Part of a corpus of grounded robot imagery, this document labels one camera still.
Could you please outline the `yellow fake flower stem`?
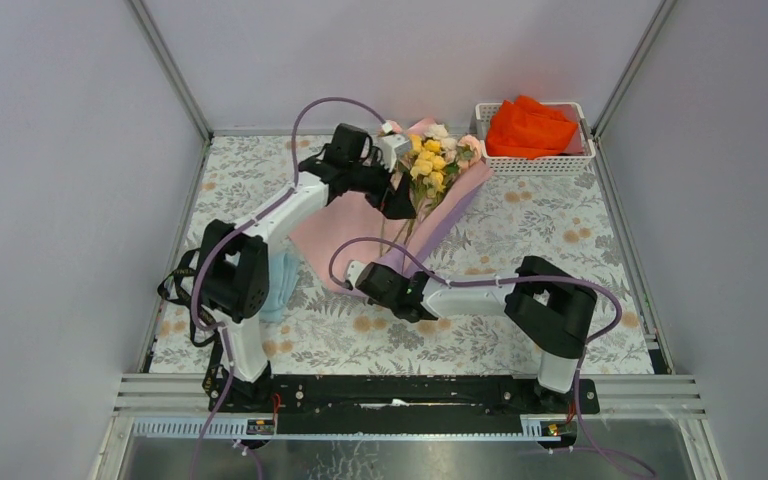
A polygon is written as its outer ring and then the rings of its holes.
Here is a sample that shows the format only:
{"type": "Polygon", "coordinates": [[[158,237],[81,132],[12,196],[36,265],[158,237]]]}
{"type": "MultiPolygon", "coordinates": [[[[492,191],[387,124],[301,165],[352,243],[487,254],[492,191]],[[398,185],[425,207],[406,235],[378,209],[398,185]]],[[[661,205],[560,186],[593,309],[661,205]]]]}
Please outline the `yellow fake flower stem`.
{"type": "Polygon", "coordinates": [[[407,134],[412,150],[404,155],[396,166],[397,181],[401,177],[412,179],[411,198],[416,208],[416,218],[405,220],[396,231],[393,241],[406,245],[418,224],[426,220],[447,195],[454,182],[454,172],[445,160],[423,146],[424,134],[407,134]]]}

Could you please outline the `pink purple wrapping paper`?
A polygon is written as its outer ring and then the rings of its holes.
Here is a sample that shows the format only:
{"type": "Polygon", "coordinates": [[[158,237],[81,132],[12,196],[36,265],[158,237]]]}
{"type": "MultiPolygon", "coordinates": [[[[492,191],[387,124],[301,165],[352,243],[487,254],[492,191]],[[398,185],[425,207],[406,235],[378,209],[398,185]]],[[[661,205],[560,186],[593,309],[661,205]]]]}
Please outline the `pink purple wrapping paper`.
{"type": "MultiPolygon", "coordinates": [[[[423,119],[402,134],[424,134],[433,123],[438,122],[423,119]]],[[[352,260],[385,264],[409,275],[415,268],[401,251],[376,242],[346,243],[360,237],[381,238],[404,246],[420,261],[428,258],[492,176],[483,158],[463,173],[459,172],[456,159],[449,167],[454,172],[454,182],[447,195],[430,216],[418,224],[406,245],[392,240],[405,220],[386,219],[359,193],[347,193],[309,217],[291,233],[290,240],[324,286],[335,293],[352,293],[330,278],[331,274],[342,277],[352,260]]]]}

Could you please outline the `pink fake flower stem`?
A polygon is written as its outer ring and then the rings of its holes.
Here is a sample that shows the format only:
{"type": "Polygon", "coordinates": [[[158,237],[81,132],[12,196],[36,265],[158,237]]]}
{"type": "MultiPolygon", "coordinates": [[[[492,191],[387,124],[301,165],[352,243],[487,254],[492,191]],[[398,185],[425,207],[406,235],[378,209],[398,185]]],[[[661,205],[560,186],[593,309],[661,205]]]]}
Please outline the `pink fake flower stem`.
{"type": "Polygon", "coordinates": [[[462,136],[456,144],[456,163],[460,173],[482,160],[482,143],[473,135],[462,136]]]}
{"type": "Polygon", "coordinates": [[[403,129],[397,122],[393,120],[386,120],[381,124],[378,135],[389,136],[389,135],[399,135],[402,133],[403,133],[403,129]]]}

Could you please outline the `white fake flower stem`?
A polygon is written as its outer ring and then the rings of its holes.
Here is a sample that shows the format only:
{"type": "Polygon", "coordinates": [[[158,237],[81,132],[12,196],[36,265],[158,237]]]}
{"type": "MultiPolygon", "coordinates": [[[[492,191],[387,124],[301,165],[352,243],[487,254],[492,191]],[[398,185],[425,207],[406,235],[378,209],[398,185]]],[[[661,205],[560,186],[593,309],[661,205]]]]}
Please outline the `white fake flower stem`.
{"type": "Polygon", "coordinates": [[[424,133],[423,146],[426,150],[441,156],[447,164],[457,156],[458,141],[450,135],[443,124],[433,123],[424,133]]]}

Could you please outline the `black printed ribbon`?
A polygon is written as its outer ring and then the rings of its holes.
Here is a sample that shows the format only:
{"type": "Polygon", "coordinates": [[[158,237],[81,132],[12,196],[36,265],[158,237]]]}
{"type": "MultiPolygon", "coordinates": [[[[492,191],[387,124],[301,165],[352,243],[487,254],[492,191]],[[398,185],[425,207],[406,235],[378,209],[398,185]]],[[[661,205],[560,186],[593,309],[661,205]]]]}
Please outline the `black printed ribbon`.
{"type": "MultiPolygon", "coordinates": [[[[166,276],[158,285],[156,291],[159,297],[173,305],[183,307],[187,313],[190,312],[191,294],[186,290],[183,283],[185,279],[191,279],[196,276],[196,268],[193,266],[193,260],[198,254],[198,249],[187,250],[181,256],[177,266],[166,276]]],[[[188,320],[188,334],[190,343],[197,348],[211,347],[211,355],[202,381],[202,388],[209,398],[218,400],[222,389],[224,388],[223,368],[221,367],[223,346],[217,331],[206,333],[201,332],[203,336],[199,339],[199,329],[192,319],[188,320]]]]}

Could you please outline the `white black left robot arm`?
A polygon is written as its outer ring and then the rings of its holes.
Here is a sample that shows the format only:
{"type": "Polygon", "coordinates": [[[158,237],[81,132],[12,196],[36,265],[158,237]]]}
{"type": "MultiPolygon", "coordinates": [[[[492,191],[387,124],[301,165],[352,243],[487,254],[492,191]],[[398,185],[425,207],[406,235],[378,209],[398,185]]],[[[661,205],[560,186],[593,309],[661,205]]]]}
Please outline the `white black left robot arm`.
{"type": "Polygon", "coordinates": [[[271,249],[346,193],[359,194],[386,219],[415,218],[411,178],[397,171],[410,148],[404,134],[374,138],[341,123],[318,153],[295,160],[292,183],[261,211],[235,224],[208,225],[200,245],[191,311],[218,312],[214,326],[225,352],[223,366],[236,379],[232,398],[245,410],[261,409],[270,397],[271,387],[261,377],[269,362],[261,346],[258,314],[269,291],[271,249]]]}

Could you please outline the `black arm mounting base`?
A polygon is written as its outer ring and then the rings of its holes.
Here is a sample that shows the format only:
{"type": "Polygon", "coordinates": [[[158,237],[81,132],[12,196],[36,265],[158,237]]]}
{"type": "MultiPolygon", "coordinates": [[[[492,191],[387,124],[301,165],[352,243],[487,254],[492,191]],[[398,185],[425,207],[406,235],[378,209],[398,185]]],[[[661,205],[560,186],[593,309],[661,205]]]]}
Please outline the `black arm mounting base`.
{"type": "Polygon", "coordinates": [[[270,375],[236,380],[228,394],[223,372],[207,373],[210,407],[259,413],[281,435],[519,434],[523,415],[600,411],[595,384],[556,393],[534,378],[486,376],[270,375]]]}

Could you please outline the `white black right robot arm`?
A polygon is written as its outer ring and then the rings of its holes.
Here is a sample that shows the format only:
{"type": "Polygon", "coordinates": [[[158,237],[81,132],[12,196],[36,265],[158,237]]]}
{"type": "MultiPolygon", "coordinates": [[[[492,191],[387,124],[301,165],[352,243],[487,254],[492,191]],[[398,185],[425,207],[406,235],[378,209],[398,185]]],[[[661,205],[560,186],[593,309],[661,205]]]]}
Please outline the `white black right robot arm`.
{"type": "Polygon", "coordinates": [[[406,277],[389,266],[353,261],[347,286],[409,321],[456,315],[505,316],[541,350],[535,402],[557,412],[573,398],[597,294],[547,260],[526,256],[515,276],[440,280],[424,271],[406,277]]]}

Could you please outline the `floral patterned table mat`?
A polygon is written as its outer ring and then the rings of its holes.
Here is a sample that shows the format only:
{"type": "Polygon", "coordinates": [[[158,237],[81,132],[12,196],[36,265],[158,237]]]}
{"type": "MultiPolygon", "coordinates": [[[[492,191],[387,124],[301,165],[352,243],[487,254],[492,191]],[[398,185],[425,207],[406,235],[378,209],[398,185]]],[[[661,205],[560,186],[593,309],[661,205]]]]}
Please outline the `floral patterned table mat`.
{"type": "MultiPolygon", "coordinates": [[[[290,156],[307,156],[321,136],[217,137],[201,179],[184,241],[199,245],[206,224],[257,210],[290,175],[290,156]]],[[[526,255],[610,289],[622,303],[616,317],[600,301],[588,348],[587,374],[649,374],[643,322],[624,258],[593,168],[577,176],[494,176],[430,254],[445,275],[507,275],[526,255]]],[[[262,328],[262,346],[276,373],[533,374],[539,348],[502,317],[457,316],[408,323],[359,298],[327,290],[307,265],[279,323],[262,328]]]]}

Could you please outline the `light blue towel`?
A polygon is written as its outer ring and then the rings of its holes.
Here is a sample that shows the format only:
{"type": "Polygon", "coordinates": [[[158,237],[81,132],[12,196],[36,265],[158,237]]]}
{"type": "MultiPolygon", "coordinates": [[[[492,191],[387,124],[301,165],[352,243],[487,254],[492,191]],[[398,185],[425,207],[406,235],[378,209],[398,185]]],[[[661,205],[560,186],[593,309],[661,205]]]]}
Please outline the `light blue towel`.
{"type": "Polygon", "coordinates": [[[299,278],[300,260],[288,252],[269,257],[268,292],[259,311],[262,323],[280,323],[299,278]]]}

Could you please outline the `orange cloth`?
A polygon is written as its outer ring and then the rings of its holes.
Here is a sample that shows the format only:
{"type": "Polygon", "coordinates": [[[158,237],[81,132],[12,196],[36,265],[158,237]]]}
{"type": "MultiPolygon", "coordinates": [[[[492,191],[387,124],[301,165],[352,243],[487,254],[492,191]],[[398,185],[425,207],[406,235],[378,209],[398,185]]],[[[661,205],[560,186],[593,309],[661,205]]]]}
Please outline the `orange cloth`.
{"type": "Polygon", "coordinates": [[[504,101],[492,117],[485,145],[491,157],[536,159],[562,154],[578,126],[531,97],[504,101]]]}

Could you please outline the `white perforated plastic basket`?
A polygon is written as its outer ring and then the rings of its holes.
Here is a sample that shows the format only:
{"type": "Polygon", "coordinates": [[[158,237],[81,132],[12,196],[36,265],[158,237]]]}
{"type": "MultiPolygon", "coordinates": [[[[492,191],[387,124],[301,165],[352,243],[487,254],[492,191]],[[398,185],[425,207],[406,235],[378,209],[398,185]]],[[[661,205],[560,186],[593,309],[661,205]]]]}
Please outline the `white perforated plastic basket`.
{"type": "Polygon", "coordinates": [[[486,136],[491,120],[501,108],[501,102],[478,103],[474,108],[476,135],[481,141],[485,163],[500,175],[577,175],[588,167],[596,156],[596,145],[582,107],[571,101],[546,102],[545,105],[563,114],[576,124],[576,134],[563,153],[536,159],[510,156],[491,156],[486,149],[486,136]]]}

